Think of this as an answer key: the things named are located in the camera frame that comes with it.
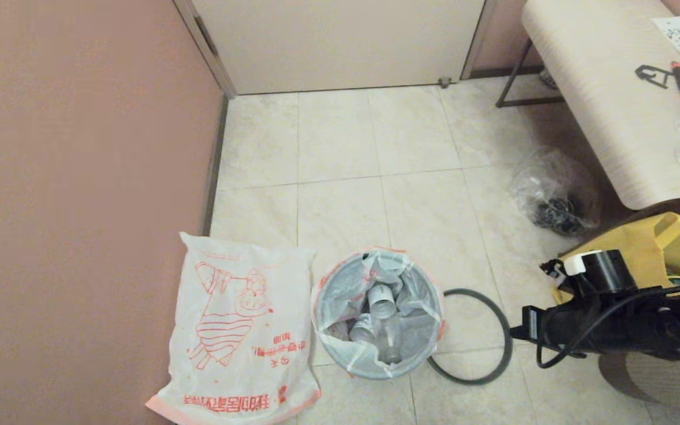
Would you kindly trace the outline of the white red-print trash bag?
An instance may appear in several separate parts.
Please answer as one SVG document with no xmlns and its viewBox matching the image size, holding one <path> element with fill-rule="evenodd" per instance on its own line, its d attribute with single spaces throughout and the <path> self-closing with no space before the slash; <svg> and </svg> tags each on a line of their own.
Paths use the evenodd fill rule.
<svg viewBox="0 0 680 425">
<path fill-rule="evenodd" d="M 369 313 L 367 291 L 386 283 L 399 310 L 402 362 L 386 365 L 378 357 L 381 321 L 373 318 L 376 344 L 352 342 L 349 331 Z M 392 380 L 410 373 L 434 354 L 442 338 L 443 294 L 426 272 L 404 252 L 370 249 L 338 263 L 313 289 L 312 321 L 324 350 L 349 374 L 370 380 Z"/>
<path fill-rule="evenodd" d="M 176 425 L 275 425 L 316 403 L 313 250 L 180 237 L 170 380 L 146 408 Z"/>
</svg>

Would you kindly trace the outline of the yellow fabric tote bag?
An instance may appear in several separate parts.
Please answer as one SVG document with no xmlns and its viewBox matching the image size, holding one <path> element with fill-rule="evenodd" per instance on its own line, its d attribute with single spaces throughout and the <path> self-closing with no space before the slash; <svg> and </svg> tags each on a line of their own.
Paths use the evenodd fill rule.
<svg viewBox="0 0 680 425">
<path fill-rule="evenodd" d="M 680 215 L 665 212 L 605 231 L 561 255 L 620 250 L 637 287 L 672 287 L 680 279 Z"/>
</svg>

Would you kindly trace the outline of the clear bag with black items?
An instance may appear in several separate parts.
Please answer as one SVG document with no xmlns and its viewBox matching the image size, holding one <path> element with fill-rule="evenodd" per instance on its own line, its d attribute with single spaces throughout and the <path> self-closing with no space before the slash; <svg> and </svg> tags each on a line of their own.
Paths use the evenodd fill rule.
<svg viewBox="0 0 680 425">
<path fill-rule="evenodd" d="M 542 146 L 514 170 L 508 191 L 538 228 L 577 236 L 601 224 L 601 201 L 589 171 L 557 148 Z"/>
</svg>

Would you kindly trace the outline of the flat white red-print trash bag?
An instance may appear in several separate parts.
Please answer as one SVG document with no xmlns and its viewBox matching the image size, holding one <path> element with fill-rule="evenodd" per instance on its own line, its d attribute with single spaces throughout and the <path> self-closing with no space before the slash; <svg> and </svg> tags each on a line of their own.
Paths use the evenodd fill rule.
<svg viewBox="0 0 680 425">
<path fill-rule="evenodd" d="M 275 425 L 316 403 L 313 250 L 180 237 L 170 380 L 146 408 L 176 425 Z"/>
</svg>

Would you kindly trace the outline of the beige ribbed bin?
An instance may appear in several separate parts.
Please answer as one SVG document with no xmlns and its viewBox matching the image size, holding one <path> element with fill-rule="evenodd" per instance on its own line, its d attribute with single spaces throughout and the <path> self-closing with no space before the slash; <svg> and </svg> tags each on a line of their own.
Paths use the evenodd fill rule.
<svg viewBox="0 0 680 425">
<path fill-rule="evenodd" d="M 600 355 L 597 365 L 605 381 L 626 396 L 680 409 L 680 361 L 642 353 Z"/>
</svg>

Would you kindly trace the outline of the clear crushed plastic bottle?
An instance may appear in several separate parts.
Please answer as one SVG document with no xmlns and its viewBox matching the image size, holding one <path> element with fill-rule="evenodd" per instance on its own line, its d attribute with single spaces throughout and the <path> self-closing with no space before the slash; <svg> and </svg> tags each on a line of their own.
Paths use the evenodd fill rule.
<svg viewBox="0 0 680 425">
<path fill-rule="evenodd" d="M 376 344 L 375 323 L 370 313 L 362 313 L 357 317 L 349 331 L 349 339 L 352 342 Z"/>
<path fill-rule="evenodd" d="M 392 316 L 381 321 L 377 347 L 380 361 L 386 365 L 397 365 L 402 362 L 400 352 L 400 327 L 398 317 Z"/>
</svg>

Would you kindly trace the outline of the clear bottle with white label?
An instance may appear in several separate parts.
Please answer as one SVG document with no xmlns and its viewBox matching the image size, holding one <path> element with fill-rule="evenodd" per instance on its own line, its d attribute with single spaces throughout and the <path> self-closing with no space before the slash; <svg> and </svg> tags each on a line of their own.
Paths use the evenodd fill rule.
<svg viewBox="0 0 680 425">
<path fill-rule="evenodd" d="M 399 313 L 393 290 L 386 283 L 375 283 L 367 291 L 367 302 L 373 319 L 384 321 Z"/>
</svg>

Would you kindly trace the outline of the beige bench with metal legs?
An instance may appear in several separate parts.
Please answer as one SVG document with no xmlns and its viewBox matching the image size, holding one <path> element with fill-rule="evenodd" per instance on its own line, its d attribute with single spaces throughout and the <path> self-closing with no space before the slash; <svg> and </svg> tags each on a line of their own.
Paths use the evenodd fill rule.
<svg viewBox="0 0 680 425">
<path fill-rule="evenodd" d="M 640 80 L 679 57 L 654 24 L 661 0 L 527 0 L 523 27 L 631 210 L 680 199 L 680 94 Z"/>
</svg>

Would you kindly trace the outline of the black metal hook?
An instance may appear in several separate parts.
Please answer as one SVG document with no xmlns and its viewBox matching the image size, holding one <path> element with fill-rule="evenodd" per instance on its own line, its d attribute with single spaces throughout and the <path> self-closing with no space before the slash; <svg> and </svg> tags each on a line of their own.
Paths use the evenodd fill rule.
<svg viewBox="0 0 680 425">
<path fill-rule="evenodd" d="M 640 65 L 635 70 L 635 75 L 637 78 L 639 78 L 639 80 L 647 81 L 648 83 L 662 89 L 668 89 L 668 81 L 674 79 L 673 73 L 671 71 L 647 64 Z"/>
</svg>

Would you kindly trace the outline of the grey wall baseboard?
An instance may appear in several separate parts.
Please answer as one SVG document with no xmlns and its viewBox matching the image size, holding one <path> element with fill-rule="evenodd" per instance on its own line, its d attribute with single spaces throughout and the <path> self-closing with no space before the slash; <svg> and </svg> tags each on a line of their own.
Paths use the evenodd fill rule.
<svg viewBox="0 0 680 425">
<path fill-rule="evenodd" d="M 211 148 L 210 165 L 208 166 L 206 181 L 206 197 L 204 204 L 204 215 L 201 225 L 201 234 L 208 237 L 211 234 L 211 223 L 215 212 L 215 199 L 218 190 L 218 180 L 220 172 L 221 157 L 224 145 L 225 128 L 227 124 L 228 106 L 230 99 L 225 94 L 221 103 L 220 115 L 218 117 L 217 132 Z"/>
</svg>

